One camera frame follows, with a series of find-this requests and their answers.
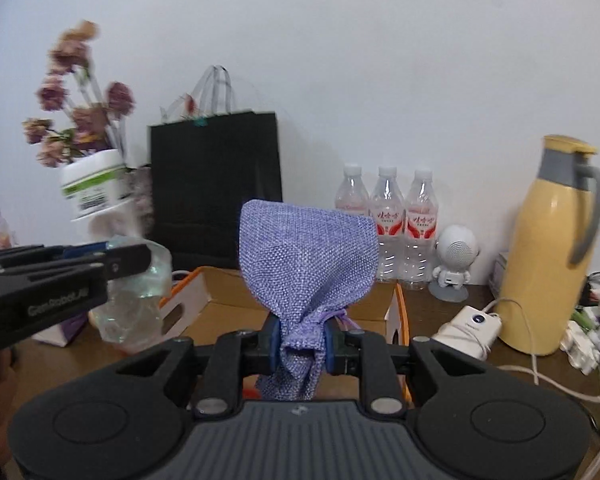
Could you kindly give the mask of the clear plastic bag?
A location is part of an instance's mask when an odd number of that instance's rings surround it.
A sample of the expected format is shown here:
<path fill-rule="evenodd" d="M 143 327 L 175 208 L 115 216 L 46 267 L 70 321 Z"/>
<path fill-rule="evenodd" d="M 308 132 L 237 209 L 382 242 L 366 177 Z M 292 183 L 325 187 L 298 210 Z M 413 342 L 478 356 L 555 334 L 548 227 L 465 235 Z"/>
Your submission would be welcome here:
<path fill-rule="evenodd" d="M 90 312 L 100 338 L 127 354 L 141 352 L 161 337 L 159 304 L 172 286 L 171 253 L 160 244 L 137 237 L 116 235 L 108 249 L 145 243 L 151 262 L 146 271 L 108 283 L 109 301 Z"/>

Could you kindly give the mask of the purple woven drawstring pouch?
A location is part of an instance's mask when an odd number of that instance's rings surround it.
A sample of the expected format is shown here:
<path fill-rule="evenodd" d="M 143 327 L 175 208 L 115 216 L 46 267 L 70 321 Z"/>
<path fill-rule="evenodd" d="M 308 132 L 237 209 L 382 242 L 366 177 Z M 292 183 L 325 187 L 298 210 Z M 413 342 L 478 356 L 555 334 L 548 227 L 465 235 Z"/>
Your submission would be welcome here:
<path fill-rule="evenodd" d="M 242 278 L 280 322 L 279 364 L 258 379 L 266 400 L 313 398 L 326 361 L 324 325 L 370 292 L 378 262 L 370 217 L 265 200 L 242 206 Z"/>

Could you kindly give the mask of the purple tissue pack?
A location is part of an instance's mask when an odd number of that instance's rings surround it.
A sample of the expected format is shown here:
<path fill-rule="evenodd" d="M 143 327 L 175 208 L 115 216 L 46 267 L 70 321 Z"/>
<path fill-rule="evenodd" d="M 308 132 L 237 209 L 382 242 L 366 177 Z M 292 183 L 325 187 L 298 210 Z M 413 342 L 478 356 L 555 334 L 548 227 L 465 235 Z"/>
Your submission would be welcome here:
<path fill-rule="evenodd" d="M 68 318 L 64 322 L 56 324 L 46 330 L 41 330 L 32 336 L 32 339 L 41 344 L 49 344 L 58 348 L 66 348 L 71 344 L 80 331 L 84 329 L 88 322 L 86 313 L 81 313 Z"/>

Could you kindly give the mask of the orange cardboard box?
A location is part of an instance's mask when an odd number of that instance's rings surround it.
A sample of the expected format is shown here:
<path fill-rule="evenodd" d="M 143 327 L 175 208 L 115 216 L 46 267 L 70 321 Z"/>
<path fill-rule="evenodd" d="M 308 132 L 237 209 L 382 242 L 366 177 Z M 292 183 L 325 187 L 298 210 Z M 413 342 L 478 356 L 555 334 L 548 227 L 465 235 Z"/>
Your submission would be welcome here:
<path fill-rule="evenodd" d="M 203 266 L 172 288 L 161 301 L 160 315 L 163 340 L 184 335 L 202 346 L 233 330 L 257 330 L 268 310 L 253 298 L 239 272 Z M 362 300 L 348 307 L 348 315 L 390 344 L 410 340 L 404 293 L 397 282 L 373 284 Z"/>

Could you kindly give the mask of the white green-labelled jug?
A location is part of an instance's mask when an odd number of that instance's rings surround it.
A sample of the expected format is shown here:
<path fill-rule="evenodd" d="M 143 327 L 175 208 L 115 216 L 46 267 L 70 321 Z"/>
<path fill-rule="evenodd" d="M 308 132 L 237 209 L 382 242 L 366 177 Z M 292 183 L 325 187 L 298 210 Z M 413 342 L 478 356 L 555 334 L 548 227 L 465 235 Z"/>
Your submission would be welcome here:
<path fill-rule="evenodd" d="M 60 170 L 60 187 L 74 220 L 131 196 L 128 172 L 117 150 L 99 151 L 68 164 Z"/>

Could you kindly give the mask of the white power bank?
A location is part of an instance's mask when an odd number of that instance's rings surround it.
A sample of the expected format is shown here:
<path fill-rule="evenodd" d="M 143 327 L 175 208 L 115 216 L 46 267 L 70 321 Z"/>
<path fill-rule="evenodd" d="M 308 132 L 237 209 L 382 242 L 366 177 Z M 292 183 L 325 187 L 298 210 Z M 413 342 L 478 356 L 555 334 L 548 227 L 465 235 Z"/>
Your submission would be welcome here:
<path fill-rule="evenodd" d="M 501 328 L 502 321 L 497 314 L 465 306 L 450 322 L 443 324 L 432 338 L 477 360 L 485 361 Z"/>

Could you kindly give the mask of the black paper shopping bag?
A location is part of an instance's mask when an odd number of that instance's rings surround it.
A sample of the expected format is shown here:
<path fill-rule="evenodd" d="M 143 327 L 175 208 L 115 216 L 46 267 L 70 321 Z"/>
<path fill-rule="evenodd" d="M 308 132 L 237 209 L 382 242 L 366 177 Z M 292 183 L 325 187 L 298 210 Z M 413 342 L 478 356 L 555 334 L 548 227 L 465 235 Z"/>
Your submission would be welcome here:
<path fill-rule="evenodd" d="M 277 118 L 234 110 L 230 73 L 212 65 L 149 128 L 154 225 L 177 271 L 235 269 L 242 205 L 283 198 Z"/>

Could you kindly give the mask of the white astronaut speaker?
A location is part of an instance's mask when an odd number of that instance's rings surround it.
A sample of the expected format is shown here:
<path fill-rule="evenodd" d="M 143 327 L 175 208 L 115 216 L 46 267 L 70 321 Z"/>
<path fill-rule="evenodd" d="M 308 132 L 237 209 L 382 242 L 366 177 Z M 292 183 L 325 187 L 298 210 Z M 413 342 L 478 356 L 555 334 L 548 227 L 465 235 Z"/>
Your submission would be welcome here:
<path fill-rule="evenodd" d="M 470 267 L 480 254 L 471 229 L 460 224 L 447 226 L 436 243 L 437 265 L 431 271 L 430 294 L 441 301 L 459 304 L 468 298 Z"/>

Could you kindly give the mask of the right clear water bottle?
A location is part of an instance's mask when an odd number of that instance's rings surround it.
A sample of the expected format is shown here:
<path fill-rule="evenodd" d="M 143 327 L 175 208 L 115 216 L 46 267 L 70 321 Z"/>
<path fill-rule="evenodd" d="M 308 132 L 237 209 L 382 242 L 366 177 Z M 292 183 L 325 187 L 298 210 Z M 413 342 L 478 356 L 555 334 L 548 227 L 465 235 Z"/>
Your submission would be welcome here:
<path fill-rule="evenodd" d="M 401 280 L 407 289 L 427 286 L 428 266 L 438 225 L 438 201 L 432 186 L 432 172 L 419 169 L 404 202 L 405 229 Z"/>

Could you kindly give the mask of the clear water bottle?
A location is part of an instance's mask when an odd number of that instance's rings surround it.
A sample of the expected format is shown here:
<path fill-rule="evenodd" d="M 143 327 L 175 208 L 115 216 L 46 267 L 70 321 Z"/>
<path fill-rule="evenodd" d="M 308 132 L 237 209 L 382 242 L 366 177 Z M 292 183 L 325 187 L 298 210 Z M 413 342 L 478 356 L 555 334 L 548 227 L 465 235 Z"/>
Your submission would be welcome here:
<path fill-rule="evenodd" d="M 347 164 L 343 168 L 343 181 L 336 194 L 335 208 L 355 216 L 369 216 L 369 203 L 370 196 L 362 180 L 362 168 Z"/>
<path fill-rule="evenodd" d="M 370 196 L 372 215 L 379 243 L 376 278 L 393 281 L 399 276 L 401 244 L 405 222 L 403 195 L 396 182 L 396 167 L 380 167 L 378 180 Z"/>
<path fill-rule="evenodd" d="M 432 172 L 419 169 L 404 202 L 405 229 L 401 280 L 407 289 L 427 286 L 428 266 L 438 225 L 438 201 L 432 186 Z"/>

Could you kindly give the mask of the dried pink flower bouquet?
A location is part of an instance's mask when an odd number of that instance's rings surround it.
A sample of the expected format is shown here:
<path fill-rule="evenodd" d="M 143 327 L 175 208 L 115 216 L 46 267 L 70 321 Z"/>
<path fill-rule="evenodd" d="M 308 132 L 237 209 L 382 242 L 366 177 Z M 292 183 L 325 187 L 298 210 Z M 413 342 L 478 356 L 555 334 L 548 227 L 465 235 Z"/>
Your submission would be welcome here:
<path fill-rule="evenodd" d="M 83 20 L 60 33 L 47 52 L 46 74 L 36 90 L 45 117 L 22 123 L 36 158 L 57 168 L 101 151 L 126 154 L 125 119 L 135 108 L 131 88 L 121 81 L 101 86 L 95 76 L 92 42 L 97 24 Z"/>

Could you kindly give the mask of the middle clear water bottle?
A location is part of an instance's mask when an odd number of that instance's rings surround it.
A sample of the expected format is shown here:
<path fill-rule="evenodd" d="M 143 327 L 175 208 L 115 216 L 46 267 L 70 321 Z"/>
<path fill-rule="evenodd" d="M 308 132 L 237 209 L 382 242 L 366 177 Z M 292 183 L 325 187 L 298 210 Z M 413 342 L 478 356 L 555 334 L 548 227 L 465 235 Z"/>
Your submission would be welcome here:
<path fill-rule="evenodd" d="M 396 167 L 380 167 L 378 180 L 370 196 L 372 215 L 379 243 L 376 278 L 393 281 L 399 276 L 401 244 L 405 222 L 403 195 L 396 182 Z"/>

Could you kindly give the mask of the left clear water bottle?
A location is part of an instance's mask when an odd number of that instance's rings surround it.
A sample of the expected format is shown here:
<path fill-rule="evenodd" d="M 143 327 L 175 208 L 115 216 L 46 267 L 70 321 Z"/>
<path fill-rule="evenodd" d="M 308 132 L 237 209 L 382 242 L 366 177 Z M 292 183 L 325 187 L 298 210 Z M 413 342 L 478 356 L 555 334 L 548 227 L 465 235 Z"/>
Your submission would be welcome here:
<path fill-rule="evenodd" d="M 362 180 L 362 168 L 347 164 L 343 168 L 343 181 L 336 194 L 335 208 L 355 216 L 369 216 L 369 203 L 370 196 Z"/>

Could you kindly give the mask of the white power strip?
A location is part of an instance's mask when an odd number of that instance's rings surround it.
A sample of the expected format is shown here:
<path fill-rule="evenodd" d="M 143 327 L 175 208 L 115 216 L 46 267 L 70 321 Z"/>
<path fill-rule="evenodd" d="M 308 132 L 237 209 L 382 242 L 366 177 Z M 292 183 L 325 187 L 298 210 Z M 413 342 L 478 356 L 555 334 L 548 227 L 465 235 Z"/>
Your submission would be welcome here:
<path fill-rule="evenodd" d="M 600 350 L 576 321 L 568 322 L 559 349 L 569 364 L 583 375 L 591 374 L 600 365 Z"/>

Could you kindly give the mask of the yellow thermos jug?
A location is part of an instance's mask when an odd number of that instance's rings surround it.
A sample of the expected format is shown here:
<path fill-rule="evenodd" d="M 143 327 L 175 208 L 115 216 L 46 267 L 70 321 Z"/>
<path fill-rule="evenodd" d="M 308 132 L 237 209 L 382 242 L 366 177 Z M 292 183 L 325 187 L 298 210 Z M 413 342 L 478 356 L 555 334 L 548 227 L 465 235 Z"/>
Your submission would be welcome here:
<path fill-rule="evenodd" d="M 495 311 L 501 341 L 530 356 L 558 349 L 582 292 L 600 232 L 596 154 L 571 136 L 546 136 L 518 210 Z"/>

